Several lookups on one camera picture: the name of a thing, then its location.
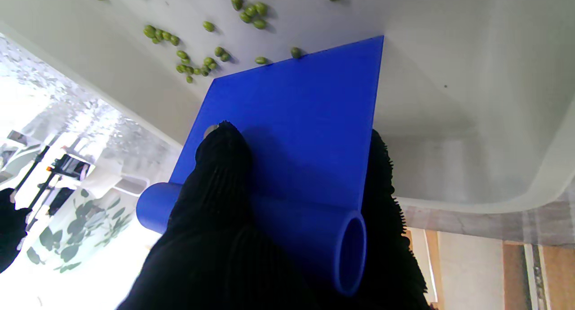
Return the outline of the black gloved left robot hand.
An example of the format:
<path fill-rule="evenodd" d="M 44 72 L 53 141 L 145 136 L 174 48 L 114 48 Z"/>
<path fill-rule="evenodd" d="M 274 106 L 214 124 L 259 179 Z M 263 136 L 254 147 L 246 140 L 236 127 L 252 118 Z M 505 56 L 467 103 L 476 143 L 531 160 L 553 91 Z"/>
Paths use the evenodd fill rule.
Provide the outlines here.
<path fill-rule="evenodd" d="M 201 142 L 166 232 L 150 249 L 119 310 L 431 310 L 394 199 L 387 146 L 372 130 L 361 214 L 366 274 L 345 297 L 309 285 L 256 227 L 248 198 L 252 154 L 223 121 Z"/>

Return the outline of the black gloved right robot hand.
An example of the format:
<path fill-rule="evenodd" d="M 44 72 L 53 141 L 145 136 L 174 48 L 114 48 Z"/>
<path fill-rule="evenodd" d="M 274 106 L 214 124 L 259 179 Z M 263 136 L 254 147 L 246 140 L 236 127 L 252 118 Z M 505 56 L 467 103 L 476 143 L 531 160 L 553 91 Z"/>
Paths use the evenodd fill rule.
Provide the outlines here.
<path fill-rule="evenodd" d="M 18 257 L 27 237 L 27 218 L 31 208 L 16 209 L 16 190 L 0 192 L 0 272 L 6 271 Z"/>

